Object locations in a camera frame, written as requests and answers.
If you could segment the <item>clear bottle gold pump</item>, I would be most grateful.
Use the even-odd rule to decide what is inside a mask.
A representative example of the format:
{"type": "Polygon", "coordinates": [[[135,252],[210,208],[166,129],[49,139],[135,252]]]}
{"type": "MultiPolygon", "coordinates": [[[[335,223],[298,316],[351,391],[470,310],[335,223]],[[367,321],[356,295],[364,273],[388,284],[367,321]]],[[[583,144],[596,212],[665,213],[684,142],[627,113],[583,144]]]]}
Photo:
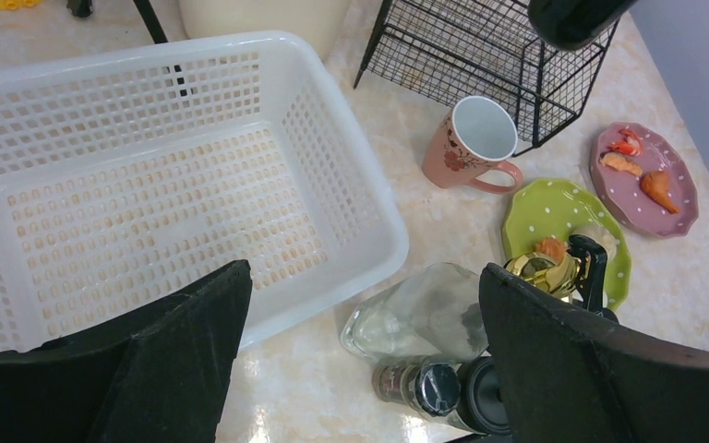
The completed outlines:
{"type": "MultiPolygon", "coordinates": [[[[510,259],[505,270],[558,299],[581,297],[583,308],[605,311],[607,253],[573,234],[560,264],[535,251],[510,259]]],[[[465,362],[484,354],[489,340],[479,304],[479,275],[449,262],[432,265],[358,305],[340,341],[372,364],[431,357],[465,362]]]]}

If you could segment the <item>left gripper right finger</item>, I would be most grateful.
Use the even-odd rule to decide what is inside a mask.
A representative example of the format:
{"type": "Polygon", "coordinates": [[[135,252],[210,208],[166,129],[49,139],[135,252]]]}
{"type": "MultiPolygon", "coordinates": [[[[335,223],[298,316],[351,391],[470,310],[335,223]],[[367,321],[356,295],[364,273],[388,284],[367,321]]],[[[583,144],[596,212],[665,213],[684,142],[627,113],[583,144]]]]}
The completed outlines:
{"type": "Polygon", "coordinates": [[[479,304],[517,442],[709,442],[709,352],[629,329],[496,264],[479,304]]]}

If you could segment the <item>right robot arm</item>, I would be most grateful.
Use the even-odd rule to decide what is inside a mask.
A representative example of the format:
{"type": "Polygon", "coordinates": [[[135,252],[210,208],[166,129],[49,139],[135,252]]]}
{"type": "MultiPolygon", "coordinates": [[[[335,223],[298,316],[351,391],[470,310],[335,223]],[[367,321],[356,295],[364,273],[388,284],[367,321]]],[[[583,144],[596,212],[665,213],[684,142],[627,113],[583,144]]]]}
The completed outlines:
{"type": "Polygon", "coordinates": [[[562,51],[593,42],[637,0],[531,0],[527,16],[537,35],[562,51]]]}

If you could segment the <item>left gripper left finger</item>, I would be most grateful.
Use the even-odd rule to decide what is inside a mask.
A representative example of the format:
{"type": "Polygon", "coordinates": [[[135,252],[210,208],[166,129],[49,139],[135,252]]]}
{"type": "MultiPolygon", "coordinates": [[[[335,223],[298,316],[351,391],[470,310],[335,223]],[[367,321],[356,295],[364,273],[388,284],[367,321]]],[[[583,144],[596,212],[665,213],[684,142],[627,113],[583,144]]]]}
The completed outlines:
{"type": "Polygon", "coordinates": [[[252,294],[230,262],[33,350],[0,352],[0,442],[211,442],[252,294]]]}

